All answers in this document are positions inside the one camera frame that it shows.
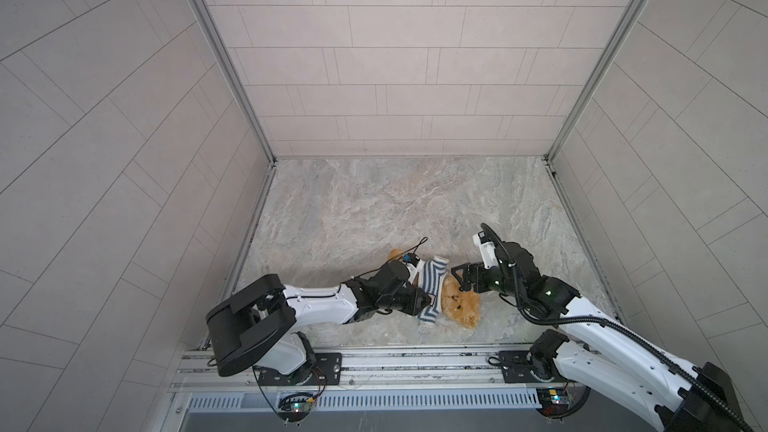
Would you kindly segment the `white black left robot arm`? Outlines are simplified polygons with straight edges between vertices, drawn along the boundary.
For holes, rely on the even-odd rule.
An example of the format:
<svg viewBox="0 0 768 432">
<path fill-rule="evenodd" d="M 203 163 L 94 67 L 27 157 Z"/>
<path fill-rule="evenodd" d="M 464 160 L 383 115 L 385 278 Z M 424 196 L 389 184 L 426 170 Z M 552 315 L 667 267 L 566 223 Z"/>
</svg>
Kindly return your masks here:
<svg viewBox="0 0 768 432">
<path fill-rule="evenodd" d="M 303 327 L 354 324 L 394 311 L 417 316 L 437 299 L 414 284 L 424 267 L 422 260 L 392 260 L 370 277 L 354 276 L 329 288 L 287 285 L 276 274 L 260 277 L 206 314 L 218 374 L 234 376 L 257 366 L 304 380 L 316 359 Z"/>
</svg>

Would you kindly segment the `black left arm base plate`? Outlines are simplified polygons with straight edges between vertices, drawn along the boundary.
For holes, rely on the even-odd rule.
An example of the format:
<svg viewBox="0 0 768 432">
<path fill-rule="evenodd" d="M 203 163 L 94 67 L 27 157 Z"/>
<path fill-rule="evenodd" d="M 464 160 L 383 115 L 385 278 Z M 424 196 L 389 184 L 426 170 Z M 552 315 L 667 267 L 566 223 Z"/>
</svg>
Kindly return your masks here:
<svg viewBox="0 0 768 432">
<path fill-rule="evenodd" d="M 338 352 L 315 353 L 314 359 L 312 365 L 306 363 L 289 375 L 270 368 L 256 368 L 257 382 L 267 387 L 338 385 L 343 355 Z"/>
</svg>

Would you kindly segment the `blue white striped knit sweater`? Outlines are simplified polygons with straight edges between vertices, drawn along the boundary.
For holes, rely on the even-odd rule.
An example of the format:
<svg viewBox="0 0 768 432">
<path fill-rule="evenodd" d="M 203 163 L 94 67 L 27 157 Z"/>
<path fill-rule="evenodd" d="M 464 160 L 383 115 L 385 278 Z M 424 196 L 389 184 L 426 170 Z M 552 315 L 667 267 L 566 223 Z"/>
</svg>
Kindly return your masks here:
<svg viewBox="0 0 768 432">
<path fill-rule="evenodd" d="M 422 322 L 434 324 L 442 312 L 442 287 L 448 273 L 448 264 L 447 258 L 434 256 L 428 261 L 420 260 L 416 266 L 418 286 L 432 298 L 432 303 L 418 315 Z"/>
</svg>

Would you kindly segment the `tan plush teddy bear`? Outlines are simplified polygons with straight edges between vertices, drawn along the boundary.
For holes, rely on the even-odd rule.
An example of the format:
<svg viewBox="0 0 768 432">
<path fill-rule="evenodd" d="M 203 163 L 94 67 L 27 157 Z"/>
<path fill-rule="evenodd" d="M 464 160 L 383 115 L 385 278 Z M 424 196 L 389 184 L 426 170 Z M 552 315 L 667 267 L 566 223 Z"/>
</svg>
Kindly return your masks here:
<svg viewBox="0 0 768 432">
<path fill-rule="evenodd" d="M 404 250 L 392 249 L 387 259 L 403 262 L 402 258 L 405 254 Z M 419 287 L 418 277 L 413 284 Z M 442 312 L 438 318 L 444 317 L 453 320 L 464 328 L 474 329 L 481 318 L 481 303 L 482 297 L 478 293 L 471 291 L 461 292 L 458 280 L 448 270 L 442 287 Z"/>
</svg>

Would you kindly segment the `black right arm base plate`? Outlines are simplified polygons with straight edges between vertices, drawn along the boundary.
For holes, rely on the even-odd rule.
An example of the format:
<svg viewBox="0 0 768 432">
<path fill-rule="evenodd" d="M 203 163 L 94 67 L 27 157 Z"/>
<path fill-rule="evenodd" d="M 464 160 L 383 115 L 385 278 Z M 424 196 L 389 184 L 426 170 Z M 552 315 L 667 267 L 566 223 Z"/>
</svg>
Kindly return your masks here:
<svg viewBox="0 0 768 432">
<path fill-rule="evenodd" d="M 502 371 L 505 383 L 564 383 L 566 379 L 552 364 L 537 359 L 529 351 L 501 351 L 487 363 Z"/>
</svg>

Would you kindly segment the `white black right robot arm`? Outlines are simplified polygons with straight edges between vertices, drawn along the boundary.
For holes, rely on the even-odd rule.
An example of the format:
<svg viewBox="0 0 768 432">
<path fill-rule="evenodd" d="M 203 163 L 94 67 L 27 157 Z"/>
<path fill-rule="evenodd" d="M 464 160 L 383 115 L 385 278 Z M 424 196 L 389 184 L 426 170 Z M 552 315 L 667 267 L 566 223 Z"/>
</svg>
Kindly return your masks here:
<svg viewBox="0 0 768 432">
<path fill-rule="evenodd" d="M 482 260 L 452 269 L 462 292 L 493 292 L 544 327 L 527 353 L 539 382 L 570 381 L 613 400 L 657 431 L 747 431 L 730 376 L 654 345 L 563 280 L 543 275 L 514 242 L 481 239 Z"/>
</svg>

